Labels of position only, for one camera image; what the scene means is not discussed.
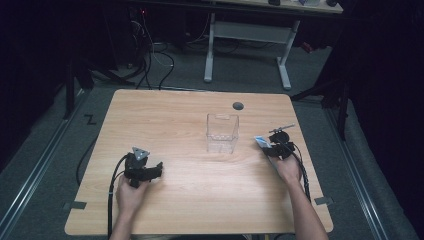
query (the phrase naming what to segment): wooden table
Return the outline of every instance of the wooden table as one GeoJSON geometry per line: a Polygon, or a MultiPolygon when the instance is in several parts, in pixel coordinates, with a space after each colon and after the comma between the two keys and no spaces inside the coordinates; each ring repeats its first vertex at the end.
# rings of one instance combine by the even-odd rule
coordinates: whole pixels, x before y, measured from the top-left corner
{"type": "MultiPolygon", "coordinates": [[[[254,136],[295,123],[286,132],[300,148],[311,198],[322,191],[290,98],[282,94],[118,90],[111,102],[65,226],[70,235],[107,233],[107,196],[119,159],[133,146],[150,151],[147,167],[164,163],[150,184],[134,234],[294,232],[290,199],[254,136]],[[233,109],[241,102],[243,110],[233,109]],[[239,140],[232,154],[208,153],[208,113],[237,114],[239,140]]],[[[313,206],[326,231],[327,206],[313,206]]],[[[114,203],[114,218],[117,216],[114,203]]]]}

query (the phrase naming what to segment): gray carpet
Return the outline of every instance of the gray carpet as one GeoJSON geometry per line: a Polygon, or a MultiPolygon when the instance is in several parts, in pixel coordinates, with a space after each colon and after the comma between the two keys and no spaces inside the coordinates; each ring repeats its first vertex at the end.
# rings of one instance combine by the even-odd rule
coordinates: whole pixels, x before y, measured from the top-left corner
{"type": "MultiPolygon", "coordinates": [[[[292,90],[287,92],[282,88],[275,59],[269,57],[278,47],[262,48],[261,52],[266,52],[266,56],[261,56],[257,49],[245,46],[239,47],[231,54],[216,53],[213,81],[204,83],[205,49],[186,48],[182,51],[170,46],[164,53],[174,58],[175,68],[164,81],[164,89],[178,87],[208,91],[293,95],[313,86],[324,61],[331,52],[331,49],[327,48],[307,54],[302,49],[294,48],[287,62],[292,81],[292,90]]],[[[231,46],[217,48],[220,52],[232,50],[231,46]]],[[[166,56],[156,54],[155,57],[153,57],[149,74],[149,82],[152,86],[157,86],[170,69],[169,66],[164,66],[170,64],[166,56]]],[[[122,69],[118,73],[125,75],[128,71],[122,69]]],[[[139,76],[132,81],[138,83],[140,79],[139,76]]],[[[8,239],[106,239],[105,236],[66,235],[64,226],[69,211],[64,210],[64,204],[72,202],[75,198],[78,191],[76,180],[78,162],[83,158],[86,150],[89,150],[80,168],[79,176],[81,177],[90,156],[90,144],[101,128],[114,91],[120,88],[130,87],[97,80],[94,89],[84,95],[87,96],[86,99],[69,123],[44,177],[8,235],[8,239]],[[92,115],[91,122],[89,122],[89,115],[92,115]]],[[[147,88],[145,82],[141,88],[147,88]]],[[[374,239],[349,178],[344,156],[339,147],[339,139],[332,133],[334,126],[329,122],[326,110],[321,108],[319,99],[319,97],[311,97],[294,102],[293,105],[323,193],[334,201],[329,205],[334,223],[334,230],[329,234],[330,239],[374,239]]],[[[1,173],[0,181],[3,184],[0,185],[0,216],[6,214],[31,170],[42,156],[55,130],[63,123],[64,106],[64,91],[61,91],[56,97],[55,105],[35,124],[31,135],[9,166],[1,173]]],[[[388,238],[418,239],[368,149],[351,105],[346,124],[346,137],[346,144],[375,203],[388,238]]],[[[144,239],[164,237],[166,236],[145,236],[144,239]]],[[[291,235],[284,235],[278,239],[293,238],[291,235]]]]}

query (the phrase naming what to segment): metal rail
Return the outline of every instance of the metal rail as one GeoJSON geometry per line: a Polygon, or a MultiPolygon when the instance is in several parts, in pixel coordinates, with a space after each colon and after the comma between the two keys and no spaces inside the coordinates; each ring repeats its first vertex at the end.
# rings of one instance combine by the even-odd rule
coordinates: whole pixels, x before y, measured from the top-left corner
{"type": "Polygon", "coordinates": [[[337,120],[336,116],[331,109],[324,109],[327,120],[332,125],[332,132],[334,136],[337,138],[337,142],[339,143],[340,149],[343,152],[344,160],[346,164],[346,168],[348,170],[348,174],[350,180],[352,181],[353,188],[358,197],[359,203],[361,204],[362,211],[364,212],[365,218],[368,221],[368,225],[370,226],[371,232],[374,235],[374,239],[385,240],[389,239],[384,229],[383,224],[380,221],[380,217],[378,216],[377,210],[375,208],[374,202],[368,194],[368,190],[365,187],[364,182],[362,181],[361,175],[356,167],[355,161],[352,157],[352,154],[349,151],[349,148],[345,141],[343,141],[337,131],[337,120]]]}
{"type": "Polygon", "coordinates": [[[44,174],[47,171],[50,163],[52,162],[53,156],[56,152],[56,149],[63,138],[68,126],[70,125],[75,113],[82,103],[86,100],[88,93],[85,91],[80,91],[77,95],[77,105],[73,113],[69,116],[68,119],[63,119],[59,127],[56,129],[53,137],[50,139],[47,147],[40,156],[37,164],[32,170],[31,174],[22,185],[19,190],[15,200],[10,205],[9,210],[3,216],[3,219],[0,222],[0,239],[7,239],[9,234],[12,232],[13,227],[16,222],[19,220],[22,212],[25,210],[26,205],[34,194],[35,190],[38,187],[38,184],[41,182],[44,174]]]}

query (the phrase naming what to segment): table leg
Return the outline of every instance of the table leg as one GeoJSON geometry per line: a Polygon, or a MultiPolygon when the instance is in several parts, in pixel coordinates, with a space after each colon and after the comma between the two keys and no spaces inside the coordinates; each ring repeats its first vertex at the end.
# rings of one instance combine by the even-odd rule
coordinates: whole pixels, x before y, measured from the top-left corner
{"type": "Polygon", "coordinates": [[[286,69],[286,61],[289,56],[290,49],[293,45],[294,38],[296,37],[299,24],[300,24],[299,20],[294,22],[293,27],[290,30],[289,37],[287,39],[286,47],[283,51],[283,56],[277,58],[278,69],[280,70],[281,81],[283,82],[283,88],[285,90],[291,89],[290,79],[286,69]]]}
{"type": "Polygon", "coordinates": [[[213,41],[215,35],[215,13],[211,13],[211,23],[209,27],[209,49],[208,55],[206,56],[206,66],[205,66],[205,82],[212,81],[212,71],[213,71],[213,41]]]}

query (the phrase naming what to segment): person's right hand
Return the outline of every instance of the person's right hand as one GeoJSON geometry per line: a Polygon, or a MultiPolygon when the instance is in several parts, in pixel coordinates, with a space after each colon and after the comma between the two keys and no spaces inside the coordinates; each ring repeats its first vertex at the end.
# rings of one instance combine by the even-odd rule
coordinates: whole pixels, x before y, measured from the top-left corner
{"type": "Polygon", "coordinates": [[[278,174],[286,184],[293,181],[299,182],[302,177],[299,163],[293,155],[281,160],[279,157],[272,157],[272,161],[276,163],[278,174]]]}

